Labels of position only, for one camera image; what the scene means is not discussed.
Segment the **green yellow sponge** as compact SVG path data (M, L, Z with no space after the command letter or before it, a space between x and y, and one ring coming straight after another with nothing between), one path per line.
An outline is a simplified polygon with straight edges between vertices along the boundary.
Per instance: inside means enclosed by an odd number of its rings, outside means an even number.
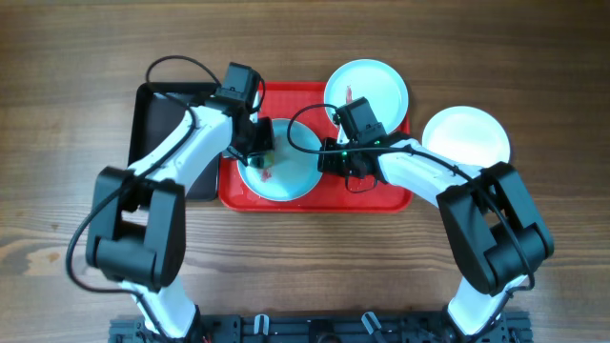
M248 157L248 163L255 169L268 169L275 163L275 154L272 151L253 154Z

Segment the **light blue plate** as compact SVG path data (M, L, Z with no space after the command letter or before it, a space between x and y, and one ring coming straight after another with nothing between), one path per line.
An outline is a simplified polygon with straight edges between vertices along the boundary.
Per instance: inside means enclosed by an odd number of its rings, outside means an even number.
M272 165L257 169L237 162L242 181L260 197L279 202L292 201L310 192L319 182L322 172L317 169L318 156L296 150L287 139L290 120L272 120L274 151Z
M406 117L409 107L406 84L397 71L383 62L359 59L339 67L326 84L323 103L339 108L359 97L369 101L387 134L395 131ZM334 122L335 111L330 107L325 111L331 124L338 129L336 141L352 144L340 125ZM366 145L378 145L382 138Z

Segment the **white plate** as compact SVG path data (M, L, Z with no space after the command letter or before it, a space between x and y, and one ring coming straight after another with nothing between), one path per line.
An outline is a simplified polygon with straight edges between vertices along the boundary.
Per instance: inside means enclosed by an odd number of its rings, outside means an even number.
M421 145L458 163L483 168L508 163L511 157L509 137L499 121L469 106L435 114L424 128Z

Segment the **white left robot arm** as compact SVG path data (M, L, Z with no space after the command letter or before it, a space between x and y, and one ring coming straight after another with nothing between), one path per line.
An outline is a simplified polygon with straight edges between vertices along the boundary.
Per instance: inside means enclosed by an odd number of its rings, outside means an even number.
M195 103L180 101L183 118L152 152L126 169L96 178L85 232L86 261L117 283L144 316L143 334L164 342L203 336L200 311L178 276L186 251L186 194L223 151L239 157L268 151L251 117L257 88L221 87Z

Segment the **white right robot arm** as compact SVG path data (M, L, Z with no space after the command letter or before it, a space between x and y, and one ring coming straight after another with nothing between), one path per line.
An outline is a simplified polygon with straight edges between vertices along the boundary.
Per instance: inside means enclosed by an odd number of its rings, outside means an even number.
M446 313L461 339L497 325L516 292L535 286L534 273L554 252L554 239L517 170L505 162L483 168L459 164L422 147L403 132L362 145L326 138L322 172L406 189L438 208L462 274Z

